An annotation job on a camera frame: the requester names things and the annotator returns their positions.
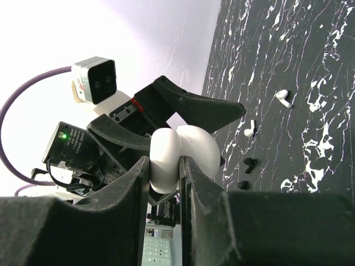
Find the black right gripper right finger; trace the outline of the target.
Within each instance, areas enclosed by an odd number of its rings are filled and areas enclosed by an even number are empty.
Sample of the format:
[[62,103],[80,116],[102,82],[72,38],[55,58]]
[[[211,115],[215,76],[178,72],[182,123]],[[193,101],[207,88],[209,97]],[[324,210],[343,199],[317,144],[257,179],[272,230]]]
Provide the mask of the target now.
[[226,191],[179,162],[183,265],[353,265],[354,206],[344,197]]

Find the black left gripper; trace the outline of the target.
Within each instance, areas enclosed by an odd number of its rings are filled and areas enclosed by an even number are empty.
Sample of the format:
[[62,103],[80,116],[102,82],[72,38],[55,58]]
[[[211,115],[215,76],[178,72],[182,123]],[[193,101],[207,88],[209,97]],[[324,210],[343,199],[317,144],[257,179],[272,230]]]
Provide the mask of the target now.
[[88,135],[102,153],[99,169],[108,183],[117,180],[151,150],[153,132],[169,128],[175,113],[189,125],[213,133],[246,114],[237,102],[190,93],[166,76],[158,77],[130,98],[113,95],[92,107],[96,117],[87,125]]

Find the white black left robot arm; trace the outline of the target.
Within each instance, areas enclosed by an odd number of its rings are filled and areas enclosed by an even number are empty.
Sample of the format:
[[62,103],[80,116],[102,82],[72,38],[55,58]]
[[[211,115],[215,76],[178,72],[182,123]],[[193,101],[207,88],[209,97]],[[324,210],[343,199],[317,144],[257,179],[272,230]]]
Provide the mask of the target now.
[[242,118],[245,107],[183,90],[161,76],[119,103],[116,91],[102,96],[102,113],[85,129],[60,122],[44,153],[47,173],[72,172],[57,186],[80,197],[73,207],[55,205],[65,216],[109,214],[144,218],[148,205],[179,193],[180,159],[193,159],[214,178],[221,152],[213,133]]

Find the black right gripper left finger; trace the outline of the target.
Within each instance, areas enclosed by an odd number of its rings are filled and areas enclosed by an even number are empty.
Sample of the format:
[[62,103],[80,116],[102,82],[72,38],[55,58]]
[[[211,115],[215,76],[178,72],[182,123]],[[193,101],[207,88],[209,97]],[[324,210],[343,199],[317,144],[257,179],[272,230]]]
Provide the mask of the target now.
[[54,197],[1,198],[2,265],[140,265],[149,159],[69,204]]

